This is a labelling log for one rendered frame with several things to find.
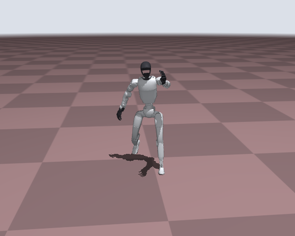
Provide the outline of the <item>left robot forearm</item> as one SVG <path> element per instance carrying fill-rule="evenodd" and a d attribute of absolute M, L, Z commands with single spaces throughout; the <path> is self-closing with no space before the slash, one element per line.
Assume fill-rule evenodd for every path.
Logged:
<path fill-rule="evenodd" d="M 162 85 L 162 82 L 159 80 L 160 84 Z M 170 82 L 166 80 L 165 84 L 163 86 L 168 87 L 170 85 Z"/>

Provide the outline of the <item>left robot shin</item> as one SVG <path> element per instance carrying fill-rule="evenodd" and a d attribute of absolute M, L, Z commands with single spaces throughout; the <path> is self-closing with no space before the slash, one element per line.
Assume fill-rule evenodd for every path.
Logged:
<path fill-rule="evenodd" d="M 159 143 L 157 150 L 158 150 L 158 158 L 159 158 L 160 168 L 161 168 L 161 166 L 163 167 L 163 158 L 164 158 L 164 146 L 162 143 Z"/>

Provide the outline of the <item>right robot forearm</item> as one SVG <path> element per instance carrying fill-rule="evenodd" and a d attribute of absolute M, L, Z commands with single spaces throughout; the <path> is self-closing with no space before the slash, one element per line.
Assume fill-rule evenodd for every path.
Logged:
<path fill-rule="evenodd" d="M 126 97 L 127 96 L 127 92 L 125 92 L 124 93 L 124 95 L 123 95 L 123 100 L 122 100 L 122 103 L 121 103 L 121 105 L 120 105 L 120 109 L 122 109 L 122 108 L 124 108 L 125 109 L 125 107 L 126 107 L 126 104 L 127 104 L 127 101 L 128 101 L 128 97 Z"/>

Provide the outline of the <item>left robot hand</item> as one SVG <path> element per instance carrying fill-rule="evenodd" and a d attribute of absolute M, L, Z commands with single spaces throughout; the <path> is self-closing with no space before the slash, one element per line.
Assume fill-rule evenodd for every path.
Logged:
<path fill-rule="evenodd" d="M 165 82 L 166 82 L 166 75 L 165 75 L 165 73 L 163 72 L 163 71 L 159 71 L 159 72 L 161 72 L 160 74 L 162 74 L 161 75 L 161 78 L 160 78 L 160 81 L 162 82 L 162 85 L 163 84 L 165 84 Z"/>

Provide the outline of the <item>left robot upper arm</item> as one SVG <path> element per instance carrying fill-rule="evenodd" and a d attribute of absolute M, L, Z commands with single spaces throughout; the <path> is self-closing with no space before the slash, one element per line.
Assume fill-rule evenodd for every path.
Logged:
<path fill-rule="evenodd" d="M 161 77 L 157 77 L 157 78 L 156 78 L 156 82 L 157 82 L 158 85 L 161 85 L 160 82 L 159 82 L 160 78 L 161 78 Z M 171 85 L 171 84 L 170 84 L 170 85 Z M 169 85 L 168 87 L 165 87 L 165 86 L 163 86 L 163 87 L 165 87 L 165 88 L 169 88 L 170 85 Z"/>

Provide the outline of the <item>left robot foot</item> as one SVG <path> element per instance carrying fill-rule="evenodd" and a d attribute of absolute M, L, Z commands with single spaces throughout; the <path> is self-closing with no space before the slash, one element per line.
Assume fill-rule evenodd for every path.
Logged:
<path fill-rule="evenodd" d="M 165 174 L 165 172 L 164 172 L 164 168 L 163 168 L 163 167 L 159 168 L 158 173 L 159 173 L 159 174 L 162 174 L 162 175 Z"/>

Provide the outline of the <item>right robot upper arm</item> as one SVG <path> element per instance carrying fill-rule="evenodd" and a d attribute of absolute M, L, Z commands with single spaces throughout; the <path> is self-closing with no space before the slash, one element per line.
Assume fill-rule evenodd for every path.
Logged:
<path fill-rule="evenodd" d="M 138 85 L 138 79 L 131 80 L 131 82 L 130 82 L 129 86 L 127 87 L 127 90 L 126 90 L 126 92 L 127 92 L 127 96 L 126 97 L 131 97 L 131 94 L 132 94 L 131 91 L 134 88 L 136 88 L 137 85 Z"/>

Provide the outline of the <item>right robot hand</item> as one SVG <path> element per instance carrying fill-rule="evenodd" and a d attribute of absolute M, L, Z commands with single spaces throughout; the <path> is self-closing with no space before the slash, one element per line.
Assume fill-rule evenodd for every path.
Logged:
<path fill-rule="evenodd" d="M 123 111 L 124 111 L 124 108 L 122 108 L 122 109 L 119 108 L 119 110 L 118 110 L 118 112 L 117 112 L 117 117 L 118 117 L 119 120 L 121 120 L 121 113 L 122 113 Z"/>

